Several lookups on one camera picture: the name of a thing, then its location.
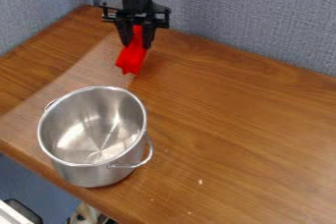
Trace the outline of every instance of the metal bucket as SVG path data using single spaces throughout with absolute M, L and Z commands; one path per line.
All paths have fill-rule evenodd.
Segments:
M 119 87 L 92 86 L 49 103 L 39 123 L 39 142 L 63 179 L 95 188 L 124 179 L 151 159 L 145 128 L 137 97 Z M 145 144 L 149 150 L 141 159 Z

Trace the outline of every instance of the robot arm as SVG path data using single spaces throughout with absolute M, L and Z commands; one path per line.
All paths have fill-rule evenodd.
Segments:
M 169 28 L 169 8 L 152 0 L 123 0 L 123 7 L 103 4 L 103 20 L 115 23 L 121 42 L 128 46 L 132 40 L 132 26 L 141 26 L 143 48 L 151 47 L 156 28 Z

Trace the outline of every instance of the wood grain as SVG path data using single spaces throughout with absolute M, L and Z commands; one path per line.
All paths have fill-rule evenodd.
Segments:
M 0 150 L 121 223 L 335 223 L 336 80 L 175 30 L 143 70 L 83 7 L 0 59 Z M 68 185 L 37 144 L 47 103 L 127 87 L 148 110 L 155 156 L 119 184 Z

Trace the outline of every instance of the wooden table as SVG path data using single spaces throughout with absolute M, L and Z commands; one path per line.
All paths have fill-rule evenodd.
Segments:
M 336 80 L 163 29 L 123 76 L 100 16 L 77 9 L 0 59 L 0 151 L 121 223 L 336 223 Z M 36 130 L 48 102 L 97 84 L 143 100 L 155 157 L 89 190 L 56 175 Z

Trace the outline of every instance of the floor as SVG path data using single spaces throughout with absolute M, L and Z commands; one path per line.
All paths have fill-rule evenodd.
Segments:
M 21 202 L 44 224 L 64 223 L 80 204 L 77 198 L 0 154 L 0 199 L 7 198 Z

